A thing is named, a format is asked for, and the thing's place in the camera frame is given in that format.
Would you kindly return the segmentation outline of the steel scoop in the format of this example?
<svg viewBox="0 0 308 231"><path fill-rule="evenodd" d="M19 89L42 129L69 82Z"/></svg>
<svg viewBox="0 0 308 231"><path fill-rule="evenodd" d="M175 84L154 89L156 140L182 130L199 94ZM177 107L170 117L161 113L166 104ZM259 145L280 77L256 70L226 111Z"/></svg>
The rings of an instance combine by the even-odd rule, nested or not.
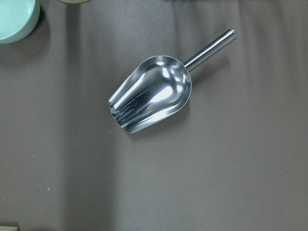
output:
<svg viewBox="0 0 308 231"><path fill-rule="evenodd" d="M230 28L185 62L168 55L144 60L108 100L115 121L135 133L177 113L191 95L190 72L236 38Z"/></svg>

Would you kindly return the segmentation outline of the mint green bowl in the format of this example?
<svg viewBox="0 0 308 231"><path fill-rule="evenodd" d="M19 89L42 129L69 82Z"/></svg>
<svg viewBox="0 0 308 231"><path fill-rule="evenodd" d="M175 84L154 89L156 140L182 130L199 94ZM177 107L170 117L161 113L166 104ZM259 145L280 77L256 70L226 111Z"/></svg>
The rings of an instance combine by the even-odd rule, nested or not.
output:
<svg viewBox="0 0 308 231"><path fill-rule="evenodd" d="M26 37L40 15L38 0L2 0L0 2L0 42L8 44Z"/></svg>

